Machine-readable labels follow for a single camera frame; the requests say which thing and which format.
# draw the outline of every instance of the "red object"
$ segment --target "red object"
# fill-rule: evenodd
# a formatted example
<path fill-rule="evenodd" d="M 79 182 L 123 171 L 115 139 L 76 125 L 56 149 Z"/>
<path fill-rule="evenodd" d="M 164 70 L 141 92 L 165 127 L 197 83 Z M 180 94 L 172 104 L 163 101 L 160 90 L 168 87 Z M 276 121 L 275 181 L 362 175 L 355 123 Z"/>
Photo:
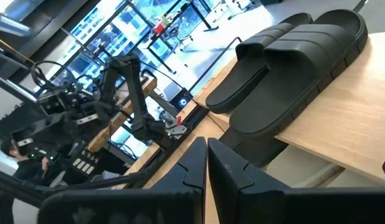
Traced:
<path fill-rule="evenodd" d="M 158 23 L 154 28 L 153 28 L 153 31 L 155 34 L 160 34 L 162 33 L 163 31 L 165 30 L 165 27 L 163 26 L 163 24 L 160 22 Z"/>
<path fill-rule="evenodd" d="M 178 126 L 181 124 L 181 116 L 178 116 Z"/>

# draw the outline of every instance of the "black slide sandal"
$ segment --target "black slide sandal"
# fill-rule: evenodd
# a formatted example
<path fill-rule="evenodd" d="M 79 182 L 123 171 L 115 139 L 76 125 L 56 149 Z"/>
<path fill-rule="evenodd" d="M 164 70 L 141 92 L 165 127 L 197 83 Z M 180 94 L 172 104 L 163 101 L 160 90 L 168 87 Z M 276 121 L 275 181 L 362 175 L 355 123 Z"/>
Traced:
<path fill-rule="evenodd" d="M 269 74 L 235 109 L 231 128 L 258 140 L 276 136 L 358 57 L 367 38 L 363 17 L 344 9 L 285 34 L 264 50 Z"/>
<path fill-rule="evenodd" d="M 206 106 L 218 114 L 235 109 L 268 72 L 263 49 L 294 27 L 312 22 L 311 15 L 307 13 L 295 14 L 240 43 L 235 48 L 237 63 L 207 97 Z"/>

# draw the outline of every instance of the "glass window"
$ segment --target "glass window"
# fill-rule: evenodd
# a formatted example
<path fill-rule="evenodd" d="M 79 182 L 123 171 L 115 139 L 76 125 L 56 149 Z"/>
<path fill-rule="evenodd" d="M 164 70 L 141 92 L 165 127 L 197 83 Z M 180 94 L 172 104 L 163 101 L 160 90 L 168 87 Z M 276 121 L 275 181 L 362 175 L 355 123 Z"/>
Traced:
<path fill-rule="evenodd" d="M 207 16 L 207 11 L 204 6 L 197 0 L 194 1 L 194 4 L 197 6 L 199 12 L 203 16 Z M 201 18 L 194 11 L 192 7 L 188 7 L 181 16 L 174 22 L 179 26 L 179 38 L 184 38 L 190 35 L 190 33 L 202 22 Z"/>
<path fill-rule="evenodd" d="M 85 44 L 123 3 L 124 0 L 100 1 L 70 33 Z"/>
<path fill-rule="evenodd" d="M 148 56 L 148 59 L 150 61 L 153 61 L 155 62 L 154 63 L 155 65 L 160 66 L 157 59 L 154 58 L 154 56 L 151 53 L 149 53 L 147 49 L 145 49 L 146 43 L 149 41 L 151 41 L 150 37 L 145 38 L 141 42 L 141 44 L 138 46 L 138 48 L 140 49 L 140 51 L 145 52 L 146 56 Z M 156 40 L 155 43 L 150 47 L 150 49 L 163 60 L 166 59 L 171 54 L 170 49 L 166 46 L 166 44 L 161 39 Z"/>
<path fill-rule="evenodd" d="M 177 1 L 178 0 L 136 0 L 134 4 L 147 19 L 154 22 Z M 173 12 L 180 9 L 183 4 L 184 1 L 180 1 L 180 3 L 173 9 Z"/>
<path fill-rule="evenodd" d="M 98 67 L 100 64 L 96 61 L 92 60 L 90 57 L 79 54 L 69 65 L 68 68 L 75 74 L 86 74 L 92 75 L 93 77 L 97 77 L 97 73 L 94 71 L 98 71 Z"/>
<path fill-rule="evenodd" d="M 216 6 L 220 4 L 221 0 L 203 0 L 206 2 L 206 4 L 211 8 L 214 9 Z"/>
<path fill-rule="evenodd" d="M 127 54 L 149 30 L 144 20 L 127 6 L 87 45 L 87 48 L 94 52 L 99 45 L 103 45 L 112 56 Z M 98 57 L 103 61 L 108 60 L 103 52 Z"/>
<path fill-rule="evenodd" d="M 50 79 L 50 81 L 55 85 L 63 84 L 64 80 L 70 80 L 69 74 L 65 70 L 62 70 L 56 77 Z"/>

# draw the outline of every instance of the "black robotic arm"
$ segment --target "black robotic arm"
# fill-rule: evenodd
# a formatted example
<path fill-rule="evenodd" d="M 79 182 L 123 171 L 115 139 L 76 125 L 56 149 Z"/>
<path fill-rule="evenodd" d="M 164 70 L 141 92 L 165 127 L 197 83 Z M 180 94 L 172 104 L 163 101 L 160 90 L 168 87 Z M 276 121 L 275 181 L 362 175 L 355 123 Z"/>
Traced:
<path fill-rule="evenodd" d="M 168 137 L 165 123 L 156 121 L 148 112 L 140 82 L 140 70 L 141 62 L 134 53 L 112 57 L 106 68 L 103 85 L 106 85 L 106 77 L 117 77 L 117 74 L 125 77 L 134 112 L 132 134 L 137 140 L 153 140 L 165 149 L 170 148 L 173 141 Z M 152 75 L 149 70 L 143 70 L 141 74 L 145 73 Z"/>

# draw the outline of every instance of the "wooden tabletop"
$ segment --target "wooden tabletop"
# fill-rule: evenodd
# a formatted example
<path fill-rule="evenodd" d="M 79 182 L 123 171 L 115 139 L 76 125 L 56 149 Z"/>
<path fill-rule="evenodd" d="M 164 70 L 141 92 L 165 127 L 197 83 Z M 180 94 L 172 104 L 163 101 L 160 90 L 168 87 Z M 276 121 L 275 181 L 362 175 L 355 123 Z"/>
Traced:
<path fill-rule="evenodd" d="M 156 88 L 156 79 L 149 78 L 144 84 L 143 84 L 143 92 L 145 95 L 148 95 L 151 91 L 153 91 Z M 128 97 L 129 93 L 127 92 L 127 84 L 124 83 L 120 88 L 120 91 L 116 93 L 118 99 L 118 105 L 122 105 L 125 99 Z M 131 101 L 127 101 L 123 105 L 123 110 L 127 114 L 133 113 L 133 105 L 131 104 Z M 117 113 L 111 120 L 110 125 L 101 130 L 92 141 L 90 141 L 90 144 L 88 145 L 88 150 L 90 152 L 98 152 L 103 145 L 108 141 L 110 138 L 110 131 L 111 134 L 113 134 L 124 122 L 126 121 L 126 116 L 123 115 L 121 112 Z"/>
<path fill-rule="evenodd" d="M 190 101 L 186 107 L 178 114 L 182 117 L 182 120 L 195 108 L 196 104 Z M 157 181 L 159 181 L 169 170 L 179 161 L 181 156 L 186 152 L 188 147 L 193 143 L 193 141 L 199 137 L 203 136 L 206 139 L 208 138 L 220 138 L 224 134 L 224 131 L 216 125 L 213 120 L 206 116 L 198 126 L 190 133 L 190 135 L 181 143 L 181 145 L 175 150 L 175 152 L 169 157 L 169 159 L 156 171 L 154 176 L 143 187 L 148 189 L 152 187 Z M 128 175 L 133 172 L 138 172 L 141 168 L 147 163 L 150 157 L 159 149 L 157 144 L 151 145 L 147 151 L 130 167 L 125 175 Z M 113 187 L 113 189 L 123 189 L 125 185 L 118 185 Z M 209 181 L 208 174 L 206 175 L 206 212 L 205 212 L 205 221 L 206 223 L 218 224 L 219 219 L 217 217 L 216 206 L 213 199 L 211 183 Z"/>
<path fill-rule="evenodd" d="M 205 106 L 231 61 L 198 93 Z M 229 114 L 211 114 L 223 129 Z M 371 34 L 361 55 L 277 139 L 385 183 L 385 33 Z"/>

